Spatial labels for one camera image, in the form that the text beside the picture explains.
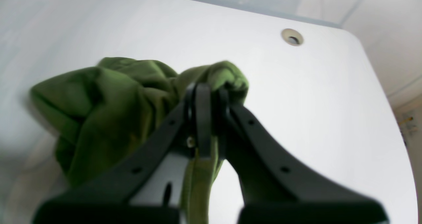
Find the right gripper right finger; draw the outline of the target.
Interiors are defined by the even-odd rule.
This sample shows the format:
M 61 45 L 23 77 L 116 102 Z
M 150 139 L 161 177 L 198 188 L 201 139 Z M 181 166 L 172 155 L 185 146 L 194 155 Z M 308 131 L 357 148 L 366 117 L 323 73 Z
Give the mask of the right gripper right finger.
M 239 224 L 388 224 L 383 206 L 303 164 L 242 104 L 217 91 L 226 159 L 238 174 Z

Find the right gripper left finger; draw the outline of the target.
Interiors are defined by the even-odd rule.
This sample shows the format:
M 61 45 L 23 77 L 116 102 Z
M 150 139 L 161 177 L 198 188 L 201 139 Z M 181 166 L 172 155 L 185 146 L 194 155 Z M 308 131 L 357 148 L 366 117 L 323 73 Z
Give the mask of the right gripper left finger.
M 160 128 L 98 178 L 45 202 L 35 224 L 188 224 L 180 207 L 186 168 L 212 157 L 211 89 L 193 83 Z

